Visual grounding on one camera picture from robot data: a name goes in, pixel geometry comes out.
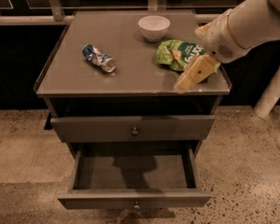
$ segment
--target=soda can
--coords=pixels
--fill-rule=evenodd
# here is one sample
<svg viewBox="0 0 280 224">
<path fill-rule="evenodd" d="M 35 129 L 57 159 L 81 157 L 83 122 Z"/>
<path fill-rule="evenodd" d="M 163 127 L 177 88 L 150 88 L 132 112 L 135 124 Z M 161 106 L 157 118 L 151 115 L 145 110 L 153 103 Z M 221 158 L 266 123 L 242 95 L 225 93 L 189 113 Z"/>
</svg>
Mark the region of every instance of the soda can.
<svg viewBox="0 0 280 224">
<path fill-rule="evenodd" d="M 82 53 L 90 63 L 101 67 L 107 73 L 111 73 L 116 67 L 116 62 L 112 57 L 102 53 L 93 45 L 86 45 Z"/>
</svg>

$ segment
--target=green chip bag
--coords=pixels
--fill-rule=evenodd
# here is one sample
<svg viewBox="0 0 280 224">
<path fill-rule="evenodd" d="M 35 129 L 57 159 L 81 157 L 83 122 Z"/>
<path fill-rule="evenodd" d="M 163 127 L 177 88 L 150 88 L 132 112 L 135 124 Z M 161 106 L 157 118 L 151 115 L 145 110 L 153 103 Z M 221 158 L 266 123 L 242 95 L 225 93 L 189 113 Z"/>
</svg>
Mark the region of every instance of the green chip bag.
<svg viewBox="0 0 280 224">
<path fill-rule="evenodd" d="M 204 49 L 194 43 L 172 39 L 159 45 L 156 58 L 157 63 L 166 64 L 175 71 L 184 71 L 192 56 L 204 54 Z"/>
</svg>

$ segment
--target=speckled floor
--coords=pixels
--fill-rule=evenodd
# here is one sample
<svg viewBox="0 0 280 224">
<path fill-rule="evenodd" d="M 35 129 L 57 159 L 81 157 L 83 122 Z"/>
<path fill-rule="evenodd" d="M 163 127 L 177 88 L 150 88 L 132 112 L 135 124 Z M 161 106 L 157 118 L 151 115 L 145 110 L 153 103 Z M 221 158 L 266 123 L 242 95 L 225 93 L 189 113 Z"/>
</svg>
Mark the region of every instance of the speckled floor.
<svg viewBox="0 0 280 224">
<path fill-rule="evenodd" d="M 221 106 L 196 158 L 202 208 L 66 210 L 73 159 L 48 111 L 0 111 L 0 223 L 280 223 L 280 106 L 266 119 L 249 106 Z"/>
</svg>

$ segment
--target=bowl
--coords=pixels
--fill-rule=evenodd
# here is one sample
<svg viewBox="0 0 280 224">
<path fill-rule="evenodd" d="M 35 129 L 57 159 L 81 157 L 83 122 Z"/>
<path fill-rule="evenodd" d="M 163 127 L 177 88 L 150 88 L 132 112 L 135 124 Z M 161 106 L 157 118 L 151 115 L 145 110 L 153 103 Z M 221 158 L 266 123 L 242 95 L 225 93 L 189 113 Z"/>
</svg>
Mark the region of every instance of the bowl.
<svg viewBox="0 0 280 224">
<path fill-rule="evenodd" d="M 139 20 L 140 31 L 148 41 L 160 41 L 168 33 L 170 21 L 162 16 L 146 16 Z"/>
</svg>

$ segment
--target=open drawer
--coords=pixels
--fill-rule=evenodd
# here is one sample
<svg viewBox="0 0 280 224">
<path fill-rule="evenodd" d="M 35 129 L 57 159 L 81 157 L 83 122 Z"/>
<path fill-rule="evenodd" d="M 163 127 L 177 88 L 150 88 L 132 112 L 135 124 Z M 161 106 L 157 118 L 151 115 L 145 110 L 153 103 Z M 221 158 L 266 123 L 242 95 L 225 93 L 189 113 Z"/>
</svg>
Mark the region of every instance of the open drawer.
<svg viewBox="0 0 280 224">
<path fill-rule="evenodd" d="M 67 209 L 198 207 L 201 190 L 190 141 L 80 144 Z"/>
<path fill-rule="evenodd" d="M 215 116 L 69 117 L 51 120 L 62 142 L 203 140 Z"/>
</svg>

